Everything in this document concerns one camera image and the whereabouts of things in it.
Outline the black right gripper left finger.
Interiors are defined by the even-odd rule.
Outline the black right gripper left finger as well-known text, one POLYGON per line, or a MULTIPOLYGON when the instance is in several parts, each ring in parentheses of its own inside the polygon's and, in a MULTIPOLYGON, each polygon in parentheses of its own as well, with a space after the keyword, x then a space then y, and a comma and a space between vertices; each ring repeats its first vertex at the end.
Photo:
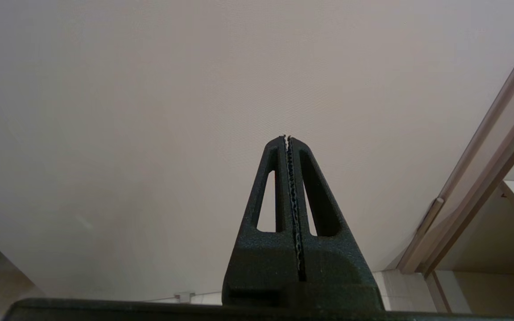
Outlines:
POLYGON ((222 286, 223 305, 275 307, 299 281, 295 221, 283 136, 264 148, 222 286), (274 175, 275 230, 258 229, 270 173, 274 175))

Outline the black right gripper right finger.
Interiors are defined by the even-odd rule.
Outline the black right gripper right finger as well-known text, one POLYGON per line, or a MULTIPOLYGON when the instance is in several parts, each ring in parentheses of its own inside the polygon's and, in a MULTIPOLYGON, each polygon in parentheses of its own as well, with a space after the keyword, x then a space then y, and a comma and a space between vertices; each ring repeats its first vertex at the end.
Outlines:
POLYGON ((294 307, 382 309, 380 291, 311 149, 289 139, 289 192, 298 282, 294 307))

